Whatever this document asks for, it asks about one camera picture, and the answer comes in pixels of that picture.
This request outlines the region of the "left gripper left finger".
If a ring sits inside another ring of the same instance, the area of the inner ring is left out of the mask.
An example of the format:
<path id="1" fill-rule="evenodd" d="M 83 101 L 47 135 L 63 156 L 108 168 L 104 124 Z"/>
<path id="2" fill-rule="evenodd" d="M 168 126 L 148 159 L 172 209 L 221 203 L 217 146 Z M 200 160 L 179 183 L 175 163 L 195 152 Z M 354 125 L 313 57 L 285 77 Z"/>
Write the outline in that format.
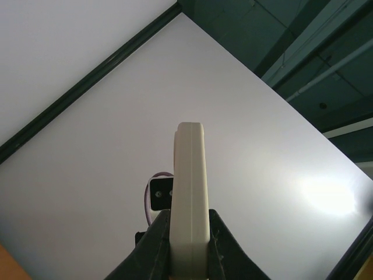
<path id="1" fill-rule="evenodd" d="M 170 211 L 161 211 L 133 251 L 106 279 L 169 279 Z"/>

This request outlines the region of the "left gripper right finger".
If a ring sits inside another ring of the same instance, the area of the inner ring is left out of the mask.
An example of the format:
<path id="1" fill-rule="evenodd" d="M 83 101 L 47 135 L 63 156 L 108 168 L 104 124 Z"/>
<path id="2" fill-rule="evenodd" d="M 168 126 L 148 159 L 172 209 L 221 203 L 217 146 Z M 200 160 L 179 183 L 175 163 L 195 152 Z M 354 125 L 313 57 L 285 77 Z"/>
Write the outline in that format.
<path id="1" fill-rule="evenodd" d="M 209 279 L 266 280 L 269 277 L 246 255 L 216 210 L 209 211 Z"/>

